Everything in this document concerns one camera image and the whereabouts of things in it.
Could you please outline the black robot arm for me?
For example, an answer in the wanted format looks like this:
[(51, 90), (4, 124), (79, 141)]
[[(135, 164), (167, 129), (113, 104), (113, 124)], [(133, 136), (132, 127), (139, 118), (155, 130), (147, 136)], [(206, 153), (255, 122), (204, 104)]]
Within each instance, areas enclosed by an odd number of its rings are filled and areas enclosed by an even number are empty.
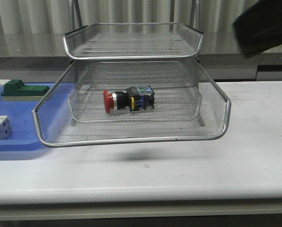
[(282, 0), (260, 0), (233, 22), (241, 53), (251, 58), (282, 44)]

